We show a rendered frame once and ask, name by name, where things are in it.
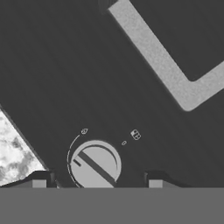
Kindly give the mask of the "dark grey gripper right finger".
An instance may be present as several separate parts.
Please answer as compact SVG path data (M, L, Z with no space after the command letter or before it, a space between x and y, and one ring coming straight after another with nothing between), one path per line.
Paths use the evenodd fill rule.
M165 171L147 171L144 174L148 188L188 188L189 185L172 178Z

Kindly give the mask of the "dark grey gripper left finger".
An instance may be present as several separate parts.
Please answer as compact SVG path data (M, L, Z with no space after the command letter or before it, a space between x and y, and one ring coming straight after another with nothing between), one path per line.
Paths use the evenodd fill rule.
M56 188L56 178L52 171L34 171L24 179L9 183L9 187Z

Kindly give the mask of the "grey round stove knob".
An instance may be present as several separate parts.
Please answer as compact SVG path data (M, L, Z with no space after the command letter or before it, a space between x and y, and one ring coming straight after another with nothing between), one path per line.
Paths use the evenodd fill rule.
M116 148L102 140L90 140L67 154L72 181L83 188L114 188L122 172Z

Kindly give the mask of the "dark grey stove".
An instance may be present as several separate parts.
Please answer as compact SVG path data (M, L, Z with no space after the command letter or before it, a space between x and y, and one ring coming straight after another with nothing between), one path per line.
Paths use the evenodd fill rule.
M186 112L109 13L116 0L0 0L0 106L64 187L67 152L101 139L120 187L149 171L224 187L224 90Z

